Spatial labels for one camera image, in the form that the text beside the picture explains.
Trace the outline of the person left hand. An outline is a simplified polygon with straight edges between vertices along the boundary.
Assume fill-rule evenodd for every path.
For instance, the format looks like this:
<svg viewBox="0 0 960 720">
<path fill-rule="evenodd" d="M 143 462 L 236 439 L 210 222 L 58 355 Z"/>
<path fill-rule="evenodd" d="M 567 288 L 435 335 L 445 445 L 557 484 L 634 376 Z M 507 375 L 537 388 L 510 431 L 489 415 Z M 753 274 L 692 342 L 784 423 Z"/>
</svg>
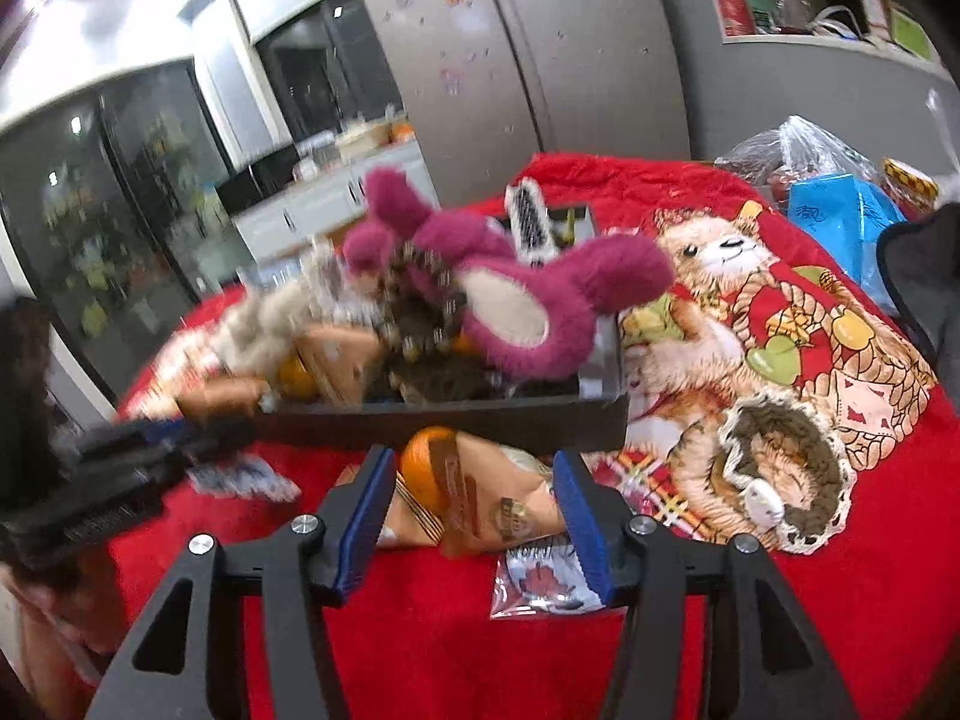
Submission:
<svg viewBox="0 0 960 720">
<path fill-rule="evenodd" d="M 119 569 L 107 546 L 76 558 L 80 580 L 55 590 L 2 567 L 2 582 L 20 605 L 21 667 L 26 689 L 47 718 L 83 718 L 89 686 L 65 644 L 110 655 L 128 629 Z"/>
</svg>

